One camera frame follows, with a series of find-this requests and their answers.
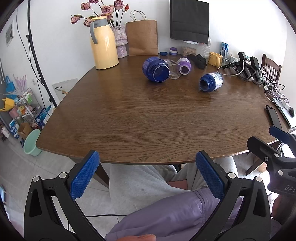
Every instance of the white wall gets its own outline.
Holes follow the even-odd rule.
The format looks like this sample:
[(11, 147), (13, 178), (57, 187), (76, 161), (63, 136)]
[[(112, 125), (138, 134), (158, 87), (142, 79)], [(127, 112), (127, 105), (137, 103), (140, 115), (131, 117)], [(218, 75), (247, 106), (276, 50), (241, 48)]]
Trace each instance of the white wall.
[[(278, 64), (284, 62), (286, 52), (286, 20), (272, 0), (206, 0), (210, 3), (211, 51), (218, 52), (221, 42), (229, 44), (229, 51), (237, 56), (244, 51), (248, 56), (255, 56), (261, 63), (262, 54), (266, 53)], [(145, 12), (148, 19), (157, 20), (159, 51), (168, 51), (182, 46), (193, 46), (179, 40), (170, 39), (169, 0), (125, 0), (131, 10)], [(94, 66), (89, 44), (89, 28), (83, 26), (83, 20), (70, 23), (71, 14), (89, 16), (92, 12), (80, 9), (81, 0), (31, 1), (31, 30), (35, 51), (44, 78), (56, 99), (52, 84), (69, 79), (80, 79)], [(12, 79), (27, 75), (28, 86), (38, 94), (38, 86), (31, 80), (35, 78), (26, 58), (23, 46), (16, 31), (16, 11), (0, 33), (0, 56), (6, 75)], [(131, 21), (124, 14), (123, 23)], [(14, 24), (14, 36), (7, 47), (5, 32), (10, 23)], [(18, 7), (20, 34), (28, 48), (27, 1)], [(41, 87), (44, 100), (48, 96)]]
[(282, 93), (289, 99), (290, 105), (296, 111), (296, 34), (287, 21), (287, 47), (284, 63), (281, 69), (279, 83), (286, 86)]

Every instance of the yellow mug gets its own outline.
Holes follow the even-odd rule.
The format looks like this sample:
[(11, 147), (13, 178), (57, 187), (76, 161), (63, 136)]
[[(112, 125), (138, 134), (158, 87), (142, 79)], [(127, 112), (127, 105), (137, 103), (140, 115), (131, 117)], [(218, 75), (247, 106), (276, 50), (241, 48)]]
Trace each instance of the yellow mug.
[(209, 53), (209, 59), (208, 59), (208, 64), (216, 66), (216, 67), (220, 67), (221, 66), (221, 62), (222, 62), (222, 55), (218, 54), (218, 53), (214, 53), (214, 52), (210, 52)]

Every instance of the gray pants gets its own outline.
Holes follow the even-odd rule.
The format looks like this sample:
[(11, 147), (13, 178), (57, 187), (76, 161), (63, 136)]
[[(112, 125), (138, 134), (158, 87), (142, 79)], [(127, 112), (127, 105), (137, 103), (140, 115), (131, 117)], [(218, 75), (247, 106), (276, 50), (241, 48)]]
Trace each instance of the gray pants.
[[(237, 168), (232, 157), (214, 160), (228, 172)], [(176, 194), (206, 186), (195, 163), (188, 163), (178, 173), (173, 165), (110, 164), (110, 197), (116, 214), (130, 214), (150, 204)], [(169, 186), (166, 182), (187, 179), (188, 190)]]

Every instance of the yellow thermos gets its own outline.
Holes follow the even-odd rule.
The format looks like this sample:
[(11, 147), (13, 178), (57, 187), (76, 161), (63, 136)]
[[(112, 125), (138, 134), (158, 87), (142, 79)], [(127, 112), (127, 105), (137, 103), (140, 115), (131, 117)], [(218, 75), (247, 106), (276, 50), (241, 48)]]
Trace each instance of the yellow thermos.
[(92, 18), (90, 24), (91, 48), (96, 69), (107, 69), (118, 64), (114, 34), (106, 16)]

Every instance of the bag handle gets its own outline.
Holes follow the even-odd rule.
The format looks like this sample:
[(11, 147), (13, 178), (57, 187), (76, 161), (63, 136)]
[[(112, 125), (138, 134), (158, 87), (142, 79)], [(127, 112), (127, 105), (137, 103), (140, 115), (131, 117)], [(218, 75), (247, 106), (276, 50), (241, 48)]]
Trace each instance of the bag handle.
[(133, 10), (133, 11), (130, 12), (130, 17), (131, 17), (132, 20), (137, 21), (137, 20), (136, 20), (136, 17), (135, 17), (135, 14), (136, 14), (137, 12), (141, 14), (141, 16), (142, 16), (142, 18), (143, 18), (144, 20), (147, 20), (145, 13), (143, 13), (142, 11), (138, 11), (138, 10)]
[(11, 82), (11, 80), (9, 79), (8, 76), (5, 77), (5, 84), (6, 84), (6, 87), (8, 87), (8, 84)]

